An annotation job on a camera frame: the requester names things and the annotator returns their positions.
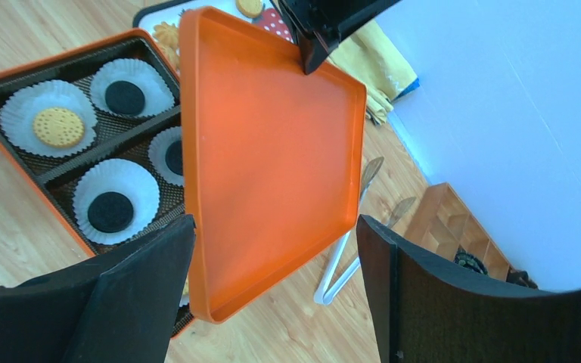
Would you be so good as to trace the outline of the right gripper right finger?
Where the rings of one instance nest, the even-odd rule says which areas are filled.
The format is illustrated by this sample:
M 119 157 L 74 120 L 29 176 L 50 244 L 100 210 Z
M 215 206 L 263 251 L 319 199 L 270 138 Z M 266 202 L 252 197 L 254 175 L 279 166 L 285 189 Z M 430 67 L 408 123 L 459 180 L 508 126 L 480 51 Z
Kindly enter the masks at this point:
M 470 271 L 369 215 L 356 237 L 383 362 L 581 362 L 581 290 Z

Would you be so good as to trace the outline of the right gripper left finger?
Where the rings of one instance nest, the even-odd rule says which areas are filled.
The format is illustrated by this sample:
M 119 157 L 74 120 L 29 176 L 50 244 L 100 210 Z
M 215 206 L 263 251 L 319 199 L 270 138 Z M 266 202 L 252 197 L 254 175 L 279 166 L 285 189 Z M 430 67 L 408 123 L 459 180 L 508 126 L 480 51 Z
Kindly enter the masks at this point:
M 75 265 L 0 286 L 0 362 L 162 362 L 195 243 L 166 227 Z

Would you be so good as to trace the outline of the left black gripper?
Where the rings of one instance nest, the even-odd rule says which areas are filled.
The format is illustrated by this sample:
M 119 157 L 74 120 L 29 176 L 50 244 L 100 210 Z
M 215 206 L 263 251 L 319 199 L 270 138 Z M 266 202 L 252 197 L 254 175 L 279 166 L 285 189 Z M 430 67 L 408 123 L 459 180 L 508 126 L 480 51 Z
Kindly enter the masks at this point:
M 303 72 L 315 72 L 338 47 L 340 40 L 398 3 L 387 1 L 274 1 L 275 10 L 288 25 L 298 43 Z M 323 29 L 333 29 L 339 36 L 320 37 Z

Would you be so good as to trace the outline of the black sandwich cookie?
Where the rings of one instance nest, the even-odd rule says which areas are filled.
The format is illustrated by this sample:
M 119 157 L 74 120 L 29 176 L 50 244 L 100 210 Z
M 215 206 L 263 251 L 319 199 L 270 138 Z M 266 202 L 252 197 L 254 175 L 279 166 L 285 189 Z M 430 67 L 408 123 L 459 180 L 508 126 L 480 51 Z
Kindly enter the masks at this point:
M 130 226 L 134 219 L 134 207 L 124 194 L 108 191 L 99 194 L 89 205 L 88 221 L 100 232 L 117 233 Z
M 164 160 L 170 172 L 183 176 L 182 141 L 180 139 L 169 145 L 166 149 Z
M 134 83 L 125 80 L 112 82 L 105 89 L 104 101 L 113 113 L 137 116 L 145 108 L 144 92 Z

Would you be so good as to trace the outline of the metal tweezers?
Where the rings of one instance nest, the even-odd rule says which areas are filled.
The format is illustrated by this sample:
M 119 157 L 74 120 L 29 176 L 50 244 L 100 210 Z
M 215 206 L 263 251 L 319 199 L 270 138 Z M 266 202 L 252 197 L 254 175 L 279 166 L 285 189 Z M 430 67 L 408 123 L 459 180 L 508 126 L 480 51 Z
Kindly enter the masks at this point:
M 368 189 L 374 181 L 375 176 L 379 173 L 383 163 L 384 157 L 376 157 L 370 160 L 363 168 L 361 188 L 359 193 L 359 203 L 362 203 L 362 201 L 365 199 Z M 415 201 L 416 197 L 407 197 L 399 201 L 392 209 L 390 216 L 385 223 L 385 226 L 387 226 L 389 229 L 393 228 L 395 224 L 406 215 Z M 335 282 L 332 282 L 337 266 L 343 256 L 347 242 L 354 231 L 355 229 L 352 228 L 335 242 L 331 257 L 322 275 L 322 279 L 320 280 L 320 283 L 313 295 L 313 301 L 315 303 L 323 306 L 332 304 L 335 296 L 343 289 L 346 283 L 352 278 L 352 276 L 361 266 L 360 259 L 357 256 L 343 271 L 341 276 Z

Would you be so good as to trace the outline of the orange box lid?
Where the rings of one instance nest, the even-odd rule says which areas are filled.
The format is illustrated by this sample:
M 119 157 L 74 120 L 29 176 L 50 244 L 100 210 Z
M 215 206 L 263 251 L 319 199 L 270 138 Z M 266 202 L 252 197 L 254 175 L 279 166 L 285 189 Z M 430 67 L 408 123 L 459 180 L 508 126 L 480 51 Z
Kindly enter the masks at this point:
M 366 89 L 327 63 L 180 77 L 190 307 L 218 324 L 355 225 Z

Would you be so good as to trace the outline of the orange compartment cookie box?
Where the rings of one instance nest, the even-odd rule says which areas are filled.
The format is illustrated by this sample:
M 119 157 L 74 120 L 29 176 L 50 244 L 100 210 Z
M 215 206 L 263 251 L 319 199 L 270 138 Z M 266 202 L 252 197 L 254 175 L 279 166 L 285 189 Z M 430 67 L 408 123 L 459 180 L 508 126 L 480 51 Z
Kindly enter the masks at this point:
M 0 72 L 0 148 L 87 256 L 185 213 L 175 30 Z

